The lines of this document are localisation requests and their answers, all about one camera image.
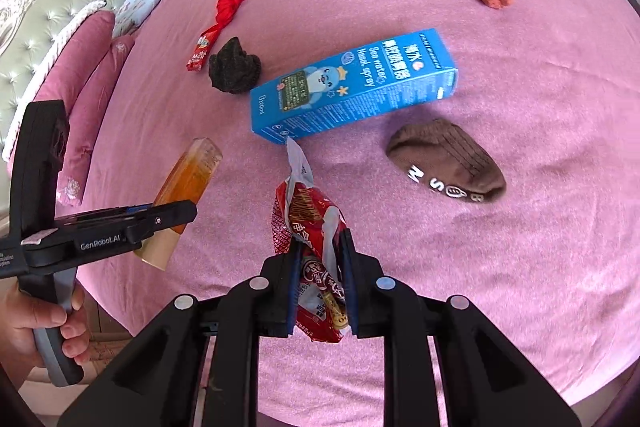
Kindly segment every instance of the orange bottle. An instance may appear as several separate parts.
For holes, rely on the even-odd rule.
[[[198,203],[209,181],[222,161],[222,152],[209,138],[196,138],[180,157],[158,192],[154,206],[173,201]],[[187,225],[160,230],[143,242],[136,255],[153,266],[165,270],[178,240]]]

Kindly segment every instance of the blue box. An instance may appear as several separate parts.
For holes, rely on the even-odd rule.
[[[453,94],[458,69],[436,30],[320,60],[251,91],[252,129],[284,143]]]

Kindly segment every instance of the pink pillow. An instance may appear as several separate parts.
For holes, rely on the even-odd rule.
[[[57,200],[69,206],[79,206],[89,176],[91,155],[107,111],[111,93],[118,81],[127,55],[135,39],[125,35],[115,39],[94,74],[80,92],[69,115],[69,138],[65,162],[58,175]]]
[[[100,10],[87,17],[66,44],[40,86],[34,102],[62,100],[69,115],[80,91],[109,51],[115,14]]]

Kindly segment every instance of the red candy wrapper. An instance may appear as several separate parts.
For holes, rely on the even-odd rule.
[[[211,51],[213,44],[218,40],[220,32],[233,20],[238,11],[238,7],[244,0],[218,0],[216,9],[216,23],[207,30],[204,30],[198,39],[196,49],[193,51],[187,69],[189,71],[200,71],[204,65],[207,55]]]
[[[286,253],[293,235],[307,245],[302,260],[297,326],[313,341],[338,343],[347,327],[344,289],[334,244],[346,228],[340,209],[314,186],[300,146],[287,139],[291,175],[276,189],[271,228],[276,253]]]

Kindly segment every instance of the human hand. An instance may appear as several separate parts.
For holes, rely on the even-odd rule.
[[[84,288],[76,282],[71,297],[73,312],[67,316],[64,309],[56,304],[33,298],[18,288],[15,283],[0,299],[0,362],[10,371],[17,387],[33,367],[44,367],[42,357],[36,349],[33,338],[35,328],[60,327],[66,339],[62,344],[65,356],[81,364],[89,359],[89,332],[86,309],[84,308]]]

